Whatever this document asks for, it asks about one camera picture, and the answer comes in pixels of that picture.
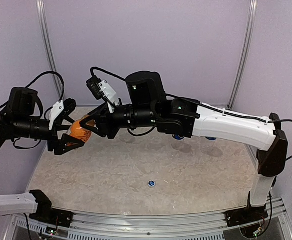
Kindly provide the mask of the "orange juice bottle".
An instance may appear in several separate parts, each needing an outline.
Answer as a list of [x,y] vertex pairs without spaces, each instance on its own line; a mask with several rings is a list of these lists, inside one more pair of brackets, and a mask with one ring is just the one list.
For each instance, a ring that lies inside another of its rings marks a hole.
[[82,118],[76,120],[72,125],[71,127],[69,128],[69,130],[67,131],[67,135],[73,137],[73,138],[76,138],[78,140],[81,140],[82,142],[86,143],[88,142],[88,140],[90,139],[91,137],[91,134],[92,132],[85,129],[85,128],[82,128],[80,126],[80,121],[81,120],[84,120],[85,118],[87,118],[88,115],[84,115]]

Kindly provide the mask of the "blue bottle cap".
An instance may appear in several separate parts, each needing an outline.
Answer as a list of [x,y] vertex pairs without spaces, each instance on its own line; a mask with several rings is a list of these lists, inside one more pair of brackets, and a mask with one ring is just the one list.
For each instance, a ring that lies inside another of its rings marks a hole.
[[147,186],[150,187],[150,188],[153,188],[155,186],[155,184],[156,183],[153,180],[150,180],[150,181],[147,182]]

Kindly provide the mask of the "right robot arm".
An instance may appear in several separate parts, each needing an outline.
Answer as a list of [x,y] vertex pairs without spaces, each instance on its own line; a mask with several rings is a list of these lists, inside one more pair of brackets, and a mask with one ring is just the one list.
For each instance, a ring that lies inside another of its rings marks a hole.
[[120,129],[155,128],[174,138],[203,137],[242,143],[257,150],[257,176],[241,211],[246,222],[261,213],[274,178],[286,162],[288,141],[279,117],[258,117],[212,107],[195,99],[165,93],[160,75],[139,71],[124,79],[131,103],[122,104],[108,82],[92,75],[86,85],[103,104],[80,123],[96,135],[113,139]]

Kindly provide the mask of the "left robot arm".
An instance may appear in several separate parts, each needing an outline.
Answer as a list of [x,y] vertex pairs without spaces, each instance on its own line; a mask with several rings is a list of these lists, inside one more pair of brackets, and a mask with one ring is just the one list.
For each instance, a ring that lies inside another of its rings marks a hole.
[[[84,142],[67,134],[58,137],[59,131],[69,129],[63,125],[66,120],[74,123],[69,115],[76,108],[76,101],[69,98],[57,101],[51,109],[49,119],[35,116],[35,107],[43,113],[43,105],[38,92],[14,87],[3,110],[0,111],[0,148],[10,140],[15,143],[21,138],[46,141],[47,149],[57,156],[84,146]],[[31,190],[23,194],[0,195],[0,216],[13,214],[33,214],[49,223],[56,217],[49,198],[41,190]]]

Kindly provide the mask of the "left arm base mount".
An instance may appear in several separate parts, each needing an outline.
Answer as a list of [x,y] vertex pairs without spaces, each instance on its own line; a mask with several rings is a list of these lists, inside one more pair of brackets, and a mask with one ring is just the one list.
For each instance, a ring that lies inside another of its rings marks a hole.
[[41,190],[30,190],[29,193],[35,197],[37,203],[36,212],[29,215],[32,220],[57,227],[70,228],[73,219],[71,211],[53,208],[52,202]]

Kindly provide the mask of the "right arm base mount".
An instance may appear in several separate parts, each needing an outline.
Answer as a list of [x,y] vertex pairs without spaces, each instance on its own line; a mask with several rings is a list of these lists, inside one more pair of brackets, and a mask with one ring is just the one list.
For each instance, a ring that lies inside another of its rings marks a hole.
[[252,223],[255,221],[265,220],[268,217],[266,205],[252,207],[250,204],[250,192],[247,197],[247,205],[245,207],[228,210],[224,213],[227,227],[234,227]]

